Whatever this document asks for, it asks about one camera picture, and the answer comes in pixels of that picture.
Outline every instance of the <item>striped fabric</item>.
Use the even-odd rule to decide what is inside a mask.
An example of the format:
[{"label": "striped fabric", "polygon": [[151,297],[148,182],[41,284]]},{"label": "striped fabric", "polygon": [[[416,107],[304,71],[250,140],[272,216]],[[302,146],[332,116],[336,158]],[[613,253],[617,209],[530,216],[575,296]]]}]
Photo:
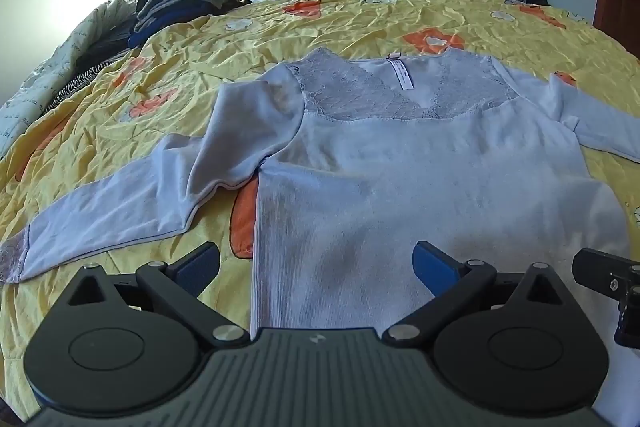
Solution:
[{"label": "striped fabric", "polygon": [[85,71],[84,73],[80,73],[73,77],[70,81],[68,81],[68,83],[66,83],[64,87],[62,87],[62,89],[60,89],[56,93],[56,95],[53,97],[53,100],[51,100],[49,105],[47,105],[47,107],[45,108],[43,115],[47,114],[50,110],[57,108],[64,100],[68,99],[83,87],[91,84],[95,80],[95,77],[98,76],[98,73],[100,73],[110,64],[113,64],[115,61],[116,57],[109,58],[101,64],[90,68],[88,71]]}]

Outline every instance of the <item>white blanket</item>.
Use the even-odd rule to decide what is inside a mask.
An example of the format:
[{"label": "white blanket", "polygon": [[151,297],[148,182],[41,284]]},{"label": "white blanket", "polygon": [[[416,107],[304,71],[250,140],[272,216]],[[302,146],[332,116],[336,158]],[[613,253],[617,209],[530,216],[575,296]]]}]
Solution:
[{"label": "white blanket", "polygon": [[136,12],[133,0],[102,3],[76,26],[51,58],[39,65],[18,92],[0,107],[0,158],[18,136],[42,116],[44,108],[71,79],[76,60],[101,36]]}]

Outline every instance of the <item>clothing tag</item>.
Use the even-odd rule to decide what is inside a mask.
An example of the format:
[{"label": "clothing tag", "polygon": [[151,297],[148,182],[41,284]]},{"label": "clothing tag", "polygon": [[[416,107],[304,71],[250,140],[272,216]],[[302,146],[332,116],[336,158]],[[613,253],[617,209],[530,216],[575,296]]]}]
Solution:
[{"label": "clothing tag", "polygon": [[409,71],[406,70],[402,60],[397,58],[388,58],[389,64],[391,64],[396,72],[396,76],[398,77],[398,81],[400,82],[400,87],[403,90],[414,89],[414,83],[411,81],[411,77],[409,76]]}]

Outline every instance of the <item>yellow bedspread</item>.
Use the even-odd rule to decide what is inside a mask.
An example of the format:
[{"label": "yellow bedspread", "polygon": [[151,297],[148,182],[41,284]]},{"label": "yellow bedspread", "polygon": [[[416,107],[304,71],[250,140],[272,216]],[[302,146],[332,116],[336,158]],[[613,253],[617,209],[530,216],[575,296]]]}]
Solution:
[{"label": "yellow bedspread", "polygon": [[[540,78],[560,72],[578,89],[640,117],[640,66],[632,55],[566,11],[505,0],[280,0],[166,28],[139,52],[37,121],[0,161],[0,238],[78,185],[146,155],[167,133],[203,134],[222,82],[257,78],[283,60],[325,46],[344,58],[438,53],[447,46],[495,55]],[[640,259],[640,165],[584,150],[591,174],[615,191]],[[220,190],[184,235],[92,258],[107,272],[172,262],[204,241],[221,250],[219,276],[200,299],[248,326],[251,261],[230,247],[236,194]],[[240,215],[250,201],[237,205]],[[37,411],[22,369],[24,349],[76,270],[77,261],[2,288],[0,394],[23,419]]]}]

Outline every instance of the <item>white long-sleeve top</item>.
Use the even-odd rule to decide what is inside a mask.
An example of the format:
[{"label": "white long-sleeve top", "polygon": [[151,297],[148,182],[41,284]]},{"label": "white long-sleeve top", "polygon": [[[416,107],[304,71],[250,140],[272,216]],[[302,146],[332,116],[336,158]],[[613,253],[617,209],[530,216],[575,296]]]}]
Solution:
[{"label": "white long-sleeve top", "polygon": [[412,271],[420,240],[500,271],[544,261],[609,349],[596,409],[636,427],[640,358],[613,343],[615,303],[576,285],[571,263],[583,247],[628,256],[623,211],[579,145],[639,162],[640,121],[491,57],[451,48],[401,62],[318,49],[223,85],[204,137],[166,136],[60,198],[2,245],[0,275],[185,232],[217,187],[257,171],[253,334],[385,330],[433,298]]}]

